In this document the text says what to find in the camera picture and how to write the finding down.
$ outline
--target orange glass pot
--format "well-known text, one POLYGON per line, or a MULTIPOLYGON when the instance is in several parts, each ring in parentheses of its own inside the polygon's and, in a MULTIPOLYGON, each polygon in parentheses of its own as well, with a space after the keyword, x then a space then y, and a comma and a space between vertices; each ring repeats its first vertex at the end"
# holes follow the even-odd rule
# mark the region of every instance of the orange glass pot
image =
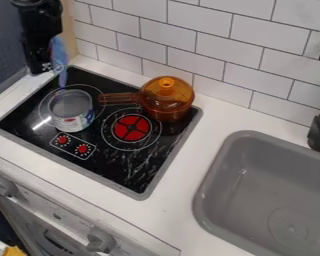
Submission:
POLYGON ((192 106, 195 94, 191 85, 173 76, 161 76, 150 80, 137 93, 100 94, 100 104, 140 104, 159 121, 174 122, 185 116, 192 106))

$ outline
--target sink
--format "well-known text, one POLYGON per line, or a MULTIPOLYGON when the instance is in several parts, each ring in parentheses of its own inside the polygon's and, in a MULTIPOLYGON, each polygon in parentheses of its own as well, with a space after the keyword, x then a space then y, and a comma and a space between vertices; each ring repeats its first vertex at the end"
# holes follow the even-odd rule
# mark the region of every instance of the sink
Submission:
POLYGON ((320 256, 320 153, 255 131, 229 136, 193 212, 212 235, 258 256, 320 256))

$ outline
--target silver saucepan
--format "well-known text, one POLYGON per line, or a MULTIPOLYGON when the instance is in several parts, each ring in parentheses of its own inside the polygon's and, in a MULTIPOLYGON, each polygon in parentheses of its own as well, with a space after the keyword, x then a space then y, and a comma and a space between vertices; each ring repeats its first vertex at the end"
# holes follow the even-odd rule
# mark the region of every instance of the silver saucepan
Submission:
POLYGON ((48 103, 53 125, 63 132, 79 132, 95 119, 91 96, 82 90, 61 90, 48 103))

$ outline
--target pan handle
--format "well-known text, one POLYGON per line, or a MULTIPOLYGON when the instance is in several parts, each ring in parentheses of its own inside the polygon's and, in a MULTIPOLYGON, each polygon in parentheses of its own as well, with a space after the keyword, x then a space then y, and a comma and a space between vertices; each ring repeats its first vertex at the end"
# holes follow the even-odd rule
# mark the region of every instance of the pan handle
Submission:
POLYGON ((138 92, 108 93, 98 95, 98 102, 101 105, 140 103, 139 99, 140 94, 138 92))

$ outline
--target stovetop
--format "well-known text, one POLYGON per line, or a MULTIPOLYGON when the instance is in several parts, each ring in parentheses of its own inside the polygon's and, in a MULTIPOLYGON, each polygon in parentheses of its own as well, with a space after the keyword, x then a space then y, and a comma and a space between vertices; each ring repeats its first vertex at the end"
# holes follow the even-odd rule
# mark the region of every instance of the stovetop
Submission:
POLYGON ((55 77, 0 120, 0 134, 135 199, 145 199, 197 123, 200 111, 193 107, 183 120, 163 123, 136 104, 100 106, 100 93, 138 89, 75 67, 67 71, 66 88, 92 96, 95 120, 91 126, 65 133, 52 125, 47 103, 59 90, 55 77))

